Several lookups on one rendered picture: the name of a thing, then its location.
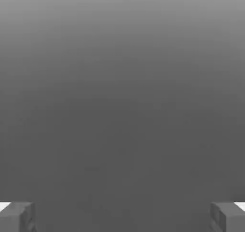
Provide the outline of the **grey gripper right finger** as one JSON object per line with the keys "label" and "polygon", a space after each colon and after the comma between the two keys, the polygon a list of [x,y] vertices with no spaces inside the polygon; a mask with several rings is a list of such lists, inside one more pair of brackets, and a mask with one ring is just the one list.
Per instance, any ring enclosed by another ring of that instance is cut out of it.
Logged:
{"label": "grey gripper right finger", "polygon": [[212,202],[209,232],[245,232],[245,202]]}

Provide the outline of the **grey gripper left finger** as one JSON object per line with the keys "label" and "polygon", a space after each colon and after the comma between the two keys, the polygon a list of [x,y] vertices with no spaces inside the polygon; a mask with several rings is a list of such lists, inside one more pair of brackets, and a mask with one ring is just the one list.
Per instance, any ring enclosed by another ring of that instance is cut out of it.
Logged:
{"label": "grey gripper left finger", "polygon": [[0,202],[0,232],[36,232],[35,203]]}

